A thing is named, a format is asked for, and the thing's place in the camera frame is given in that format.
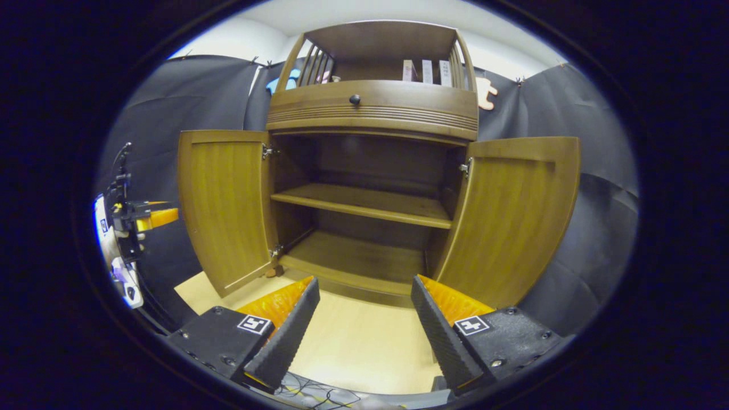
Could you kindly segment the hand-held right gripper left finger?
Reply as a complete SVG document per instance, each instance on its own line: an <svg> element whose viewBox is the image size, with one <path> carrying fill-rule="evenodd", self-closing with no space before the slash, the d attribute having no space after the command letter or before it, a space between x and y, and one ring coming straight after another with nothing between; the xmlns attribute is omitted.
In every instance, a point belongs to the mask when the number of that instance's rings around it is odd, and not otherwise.
<svg viewBox="0 0 729 410"><path fill-rule="evenodd" d="M274 393L281 387L320 301L307 277L231 310L214 306L167 336L167 342L237 384Z"/></svg>

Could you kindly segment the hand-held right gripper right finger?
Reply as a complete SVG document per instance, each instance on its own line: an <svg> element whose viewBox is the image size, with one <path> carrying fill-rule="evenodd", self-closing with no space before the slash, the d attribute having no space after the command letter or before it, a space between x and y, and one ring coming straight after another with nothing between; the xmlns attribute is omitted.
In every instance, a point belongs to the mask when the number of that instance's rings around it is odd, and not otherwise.
<svg viewBox="0 0 729 410"><path fill-rule="evenodd" d="M494 309L419 274L412 280L411 300L455 395L521 374L564 345L561 335L519 307Z"/></svg>

